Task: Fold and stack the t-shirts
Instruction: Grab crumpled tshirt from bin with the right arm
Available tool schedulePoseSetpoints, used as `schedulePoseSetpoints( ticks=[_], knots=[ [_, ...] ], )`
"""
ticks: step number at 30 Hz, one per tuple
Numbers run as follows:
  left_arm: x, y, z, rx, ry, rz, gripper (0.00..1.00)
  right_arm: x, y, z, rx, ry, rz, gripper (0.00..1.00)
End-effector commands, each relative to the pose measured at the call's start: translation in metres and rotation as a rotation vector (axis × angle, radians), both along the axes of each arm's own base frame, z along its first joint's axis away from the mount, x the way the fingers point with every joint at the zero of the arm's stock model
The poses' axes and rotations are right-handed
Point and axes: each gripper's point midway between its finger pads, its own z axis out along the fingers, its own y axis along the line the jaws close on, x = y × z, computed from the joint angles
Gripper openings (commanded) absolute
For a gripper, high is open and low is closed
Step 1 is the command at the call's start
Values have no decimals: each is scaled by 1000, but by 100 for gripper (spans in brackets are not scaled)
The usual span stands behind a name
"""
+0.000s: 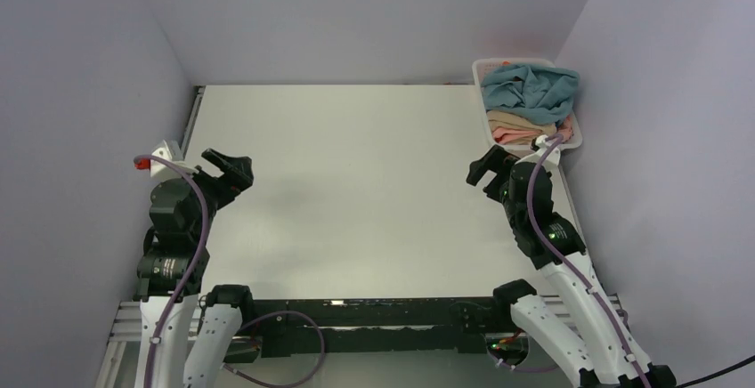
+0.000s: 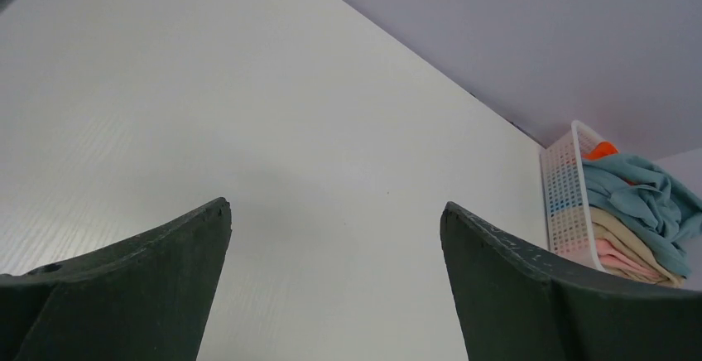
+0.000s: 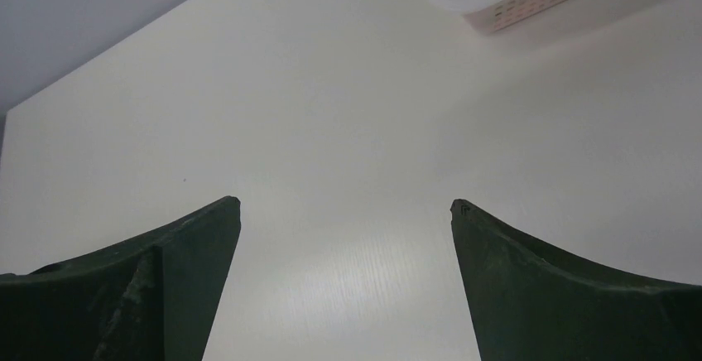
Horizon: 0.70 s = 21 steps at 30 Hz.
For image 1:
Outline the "teal grey t-shirt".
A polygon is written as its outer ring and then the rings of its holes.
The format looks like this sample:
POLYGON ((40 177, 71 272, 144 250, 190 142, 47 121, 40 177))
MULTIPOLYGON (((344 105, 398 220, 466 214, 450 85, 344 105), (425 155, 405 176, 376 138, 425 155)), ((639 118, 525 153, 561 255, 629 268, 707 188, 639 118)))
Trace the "teal grey t-shirt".
POLYGON ((570 69, 511 63, 480 82, 484 108, 525 118, 534 125, 561 124, 572 114, 580 75, 570 69))

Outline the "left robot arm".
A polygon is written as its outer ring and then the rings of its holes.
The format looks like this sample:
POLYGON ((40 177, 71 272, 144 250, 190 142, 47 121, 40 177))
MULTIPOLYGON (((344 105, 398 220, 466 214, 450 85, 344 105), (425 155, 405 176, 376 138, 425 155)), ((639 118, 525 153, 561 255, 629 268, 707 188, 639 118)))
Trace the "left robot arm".
POLYGON ((137 169, 159 179, 150 194, 151 226, 137 265, 138 387, 213 386, 233 337, 256 322, 249 287, 218 285, 202 292, 212 222, 253 185, 252 160, 213 149, 201 156, 220 175, 172 161, 164 150, 134 160, 137 169))

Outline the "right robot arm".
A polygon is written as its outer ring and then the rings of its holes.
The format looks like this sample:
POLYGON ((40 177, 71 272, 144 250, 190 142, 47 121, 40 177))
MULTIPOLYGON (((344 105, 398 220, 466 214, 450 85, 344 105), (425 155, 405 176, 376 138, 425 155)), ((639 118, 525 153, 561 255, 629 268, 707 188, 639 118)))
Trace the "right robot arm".
POLYGON ((493 291, 491 320, 502 330, 523 330, 574 387, 674 387, 677 379, 637 344, 600 285, 575 226, 556 212, 550 172, 536 157, 518 158, 491 147, 469 166, 475 186, 489 172, 486 196, 499 202, 517 247, 553 287, 572 321, 564 322, 524 279, 493 291))

